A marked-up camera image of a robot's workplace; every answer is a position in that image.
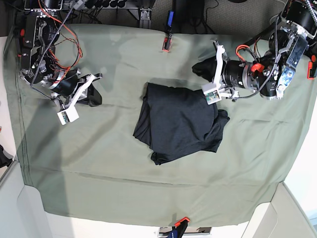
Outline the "robot arm image right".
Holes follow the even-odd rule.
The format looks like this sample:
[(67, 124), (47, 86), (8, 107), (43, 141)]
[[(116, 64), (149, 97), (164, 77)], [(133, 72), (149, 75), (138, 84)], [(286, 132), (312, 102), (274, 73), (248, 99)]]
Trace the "robot arm image right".
[(250, 97), (281, 99), (303, 55), (310, 58), (307, 78), (317, 76), (317, 2), (289, 0), (274, 23), (236, 47), (237, 60), (231, 60), (218, 41), (213, 45), (216, 55), (192, 67), (208, 81), (202, 91), (209, 105), (240, 99), (238, 88), (250, 90)]

